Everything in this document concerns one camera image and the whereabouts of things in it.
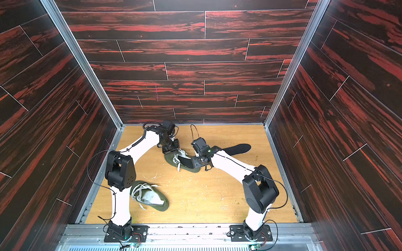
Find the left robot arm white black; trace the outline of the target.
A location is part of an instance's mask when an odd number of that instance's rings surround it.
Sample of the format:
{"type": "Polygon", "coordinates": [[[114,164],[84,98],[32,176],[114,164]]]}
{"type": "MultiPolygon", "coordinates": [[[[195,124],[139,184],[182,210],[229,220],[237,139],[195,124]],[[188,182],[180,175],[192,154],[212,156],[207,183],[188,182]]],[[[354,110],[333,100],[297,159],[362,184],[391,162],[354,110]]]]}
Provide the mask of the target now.
{"type": "Polygon", "coordinates": [[[108,222],[109,228],[128,239],[132,235],[129,199],[140,205],[151,206],[158,211],[165,211],[169,201],[157,185],[136,181],[136,162],[152,147],[162,148],[163,154],[178,150],[179,140],[175,139],[175,124],[169,120],[162,124],[143,125],[143,135],[126,149],[110,151],[107,155],[105,178],[112,190],[113,215],[108,222]]]}

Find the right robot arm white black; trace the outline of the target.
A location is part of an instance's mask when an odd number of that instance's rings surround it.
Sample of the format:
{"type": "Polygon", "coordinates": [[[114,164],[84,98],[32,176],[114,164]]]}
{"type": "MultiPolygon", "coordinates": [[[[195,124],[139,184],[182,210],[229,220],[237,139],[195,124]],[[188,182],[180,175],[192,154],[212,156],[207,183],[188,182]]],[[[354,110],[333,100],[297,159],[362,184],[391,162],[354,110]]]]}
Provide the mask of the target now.
{"type": "Polygon", "coordinates": [[[242,183],[245,201],[249,206],[243,226],[249,238],[252,238],[261,231],[267,212],[280,194],[268,169],[263,165],[255,167],[241,162],[222,148],[210,147],[203,138],[194,140],[191,145],[196,153],[192,157],[194,167],[210,165],[242,183]]]}

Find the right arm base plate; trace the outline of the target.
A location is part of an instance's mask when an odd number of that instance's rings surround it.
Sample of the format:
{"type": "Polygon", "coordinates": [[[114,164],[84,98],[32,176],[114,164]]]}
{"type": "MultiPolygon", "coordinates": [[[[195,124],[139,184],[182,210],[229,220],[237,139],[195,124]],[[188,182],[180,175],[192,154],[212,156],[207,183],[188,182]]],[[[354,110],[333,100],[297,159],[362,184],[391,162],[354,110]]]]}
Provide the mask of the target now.
{"type": "Polygon", "coordinates": [[[251,230],[245,224],[231,225],[227,236],[232,242],[271,242],[272,232],[268,225],[263,224],[258,230],[251,230]]]}

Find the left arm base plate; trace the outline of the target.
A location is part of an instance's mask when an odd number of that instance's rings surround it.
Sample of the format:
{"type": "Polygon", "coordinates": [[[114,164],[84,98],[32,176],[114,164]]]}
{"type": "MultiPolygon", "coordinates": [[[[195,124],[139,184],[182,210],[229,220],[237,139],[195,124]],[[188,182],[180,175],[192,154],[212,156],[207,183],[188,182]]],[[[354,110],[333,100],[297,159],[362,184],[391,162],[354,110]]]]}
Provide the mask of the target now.
{"type": "Polygon", "coordinates": [[[108,226],[105,243],[144,243],[148,235],[148,225],[108,226]]]}

